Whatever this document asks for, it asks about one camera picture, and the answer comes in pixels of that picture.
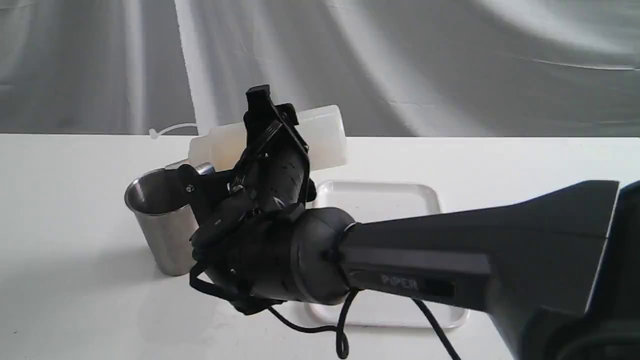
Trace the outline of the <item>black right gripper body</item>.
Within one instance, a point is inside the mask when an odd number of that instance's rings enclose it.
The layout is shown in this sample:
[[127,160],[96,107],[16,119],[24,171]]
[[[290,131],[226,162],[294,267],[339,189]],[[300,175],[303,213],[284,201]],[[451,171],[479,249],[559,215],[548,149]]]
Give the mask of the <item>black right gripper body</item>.
[[196,261],[225,256],[238,246],[263,237],[282,212],[310,198],[310,170],[292,150],[263,153],[240,160],[231,169],[230,196],[190,237]]

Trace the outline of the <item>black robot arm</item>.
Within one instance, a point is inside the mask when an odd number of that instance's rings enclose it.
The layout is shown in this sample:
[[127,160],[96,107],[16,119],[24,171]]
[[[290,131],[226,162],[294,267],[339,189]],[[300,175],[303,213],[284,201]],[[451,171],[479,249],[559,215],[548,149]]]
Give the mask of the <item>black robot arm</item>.
[[358,223],[307,209],[309,146],[292,104],[246,92],[246,148],[230,170],[178,169],[198,223],[189,284],[302,333],[333,331],[345,359],[357,294],[489,315],[515,360],[639,358],[639,183],[586,180],[514,205]]

